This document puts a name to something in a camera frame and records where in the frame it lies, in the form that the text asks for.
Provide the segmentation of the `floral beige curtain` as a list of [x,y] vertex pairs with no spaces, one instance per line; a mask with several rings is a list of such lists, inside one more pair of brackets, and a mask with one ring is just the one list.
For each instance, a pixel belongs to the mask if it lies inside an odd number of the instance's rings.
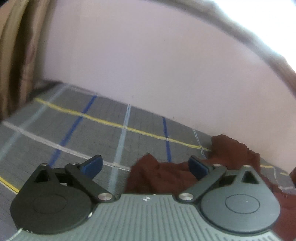
[[50,1],[1,1],[1,119],[34,89],[39,39]]

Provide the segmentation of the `brown wooden window frame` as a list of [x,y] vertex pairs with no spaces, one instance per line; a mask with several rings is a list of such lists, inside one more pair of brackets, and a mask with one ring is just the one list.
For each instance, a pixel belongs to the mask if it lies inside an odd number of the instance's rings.
[[158,1],[196,18],[201,18],[244,44],[263,60],[295,95],[295,70],[250,30],[231,20],[213,1]]

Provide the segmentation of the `maroon puffer jacket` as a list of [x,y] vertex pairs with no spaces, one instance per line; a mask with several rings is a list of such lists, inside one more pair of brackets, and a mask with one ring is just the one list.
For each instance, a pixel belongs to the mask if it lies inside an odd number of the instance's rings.
[[[251,165],[260,173],[260,155],[235,139],[225,135],[211,138],[212,151],[207,164],[221,164],[230,170],[238,170],[243,165]],[[295,240],[295,195],[282,192],[261,175],[281,206],[280,217],[273,231],[283,240]],[[190,172],[187,162],[179,164],[160,163],[151,154],[142,156],[132,166],[126,182],[125,193],[172,194],[178,196],[195,183],[197,179]]]

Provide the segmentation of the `grey plaid bed sheet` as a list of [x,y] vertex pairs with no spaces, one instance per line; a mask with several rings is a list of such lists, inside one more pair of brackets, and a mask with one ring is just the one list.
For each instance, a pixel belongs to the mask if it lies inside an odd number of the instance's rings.
[[[191,156],[205,161],[210,136],[162,116],[95,93],[57,85],[1,122],[1,240],[283,240],[274,226],[256,235],[215,228],[196,206],[172,194],[125,193],[131,168],[146,154],[160,163],[179,164]],[[69,231],[36,234],[18,229],[10,207],[41,164],[63,168],[100,155],[102,170],[93,181],[114,195]],[[260,157],[260,176],[286,194],[295,188]]]

